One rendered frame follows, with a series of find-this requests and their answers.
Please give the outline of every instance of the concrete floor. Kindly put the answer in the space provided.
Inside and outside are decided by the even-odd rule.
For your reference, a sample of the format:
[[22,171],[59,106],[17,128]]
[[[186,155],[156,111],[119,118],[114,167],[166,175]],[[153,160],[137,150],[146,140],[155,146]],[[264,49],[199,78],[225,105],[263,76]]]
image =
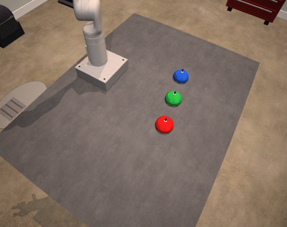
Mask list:
[[[133,13],[260,62],[243,113],[197,227],[287,227],[287,21],[232,10],[226,0],[102,0],[105,35]],[[49,0],[18,19],[25,35],[0,48],[0,100],[49,87],[85,53],[73,9]],[[28,214],[13,217],[19,202]],[[0,157],[0,227],[85,227]]]

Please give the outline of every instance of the green button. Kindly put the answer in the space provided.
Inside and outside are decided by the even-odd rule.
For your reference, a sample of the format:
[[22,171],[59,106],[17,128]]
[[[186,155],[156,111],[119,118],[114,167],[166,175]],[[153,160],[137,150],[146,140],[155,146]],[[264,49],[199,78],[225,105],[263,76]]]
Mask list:
[[181,94],[177,91],[170,91],[167,93],[165,99],[166,103],[170,106],[178,106],[181,103]]

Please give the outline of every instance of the silver handle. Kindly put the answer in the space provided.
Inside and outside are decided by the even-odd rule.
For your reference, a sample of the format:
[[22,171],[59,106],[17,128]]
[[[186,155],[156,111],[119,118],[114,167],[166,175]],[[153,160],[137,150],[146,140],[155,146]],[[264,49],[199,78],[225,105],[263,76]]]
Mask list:
[[248,5],[250,5],[250,6],[254,6],[254,7],[256,7],[256,8],[262,9],[262,10],[267,11],[267,12],[269,12],[269,13],[272,12],[272,11],[270,11],[270,10],[264,9],[264,8],[262,8],[262,7],[259,7],[259,6],[252,5],[252,4],[247,3],[247,2],[245,2],[245,1],[242,1],[242,0],[236,0],[236,1],[240,1],[240,2],[245,3],[245,4],[248,4]]

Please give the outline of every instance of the red cabinet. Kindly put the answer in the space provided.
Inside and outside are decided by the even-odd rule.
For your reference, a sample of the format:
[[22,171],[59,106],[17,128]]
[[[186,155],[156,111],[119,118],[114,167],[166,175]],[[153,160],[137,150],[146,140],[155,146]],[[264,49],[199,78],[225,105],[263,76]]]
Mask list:
[[228,11],[237,9],[241,12],[265,20],[265,25],[273,22],[286,0],[228,0]]

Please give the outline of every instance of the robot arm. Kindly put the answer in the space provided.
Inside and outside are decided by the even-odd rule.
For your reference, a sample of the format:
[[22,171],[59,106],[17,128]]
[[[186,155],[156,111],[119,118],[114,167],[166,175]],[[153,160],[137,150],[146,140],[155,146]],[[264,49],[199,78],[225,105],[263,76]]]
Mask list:
[[107,63],[107,51],[101,20],[99,0],[73,0],[76,19],[90,21],[83,27],[86,50],[93,66],[103,66]]

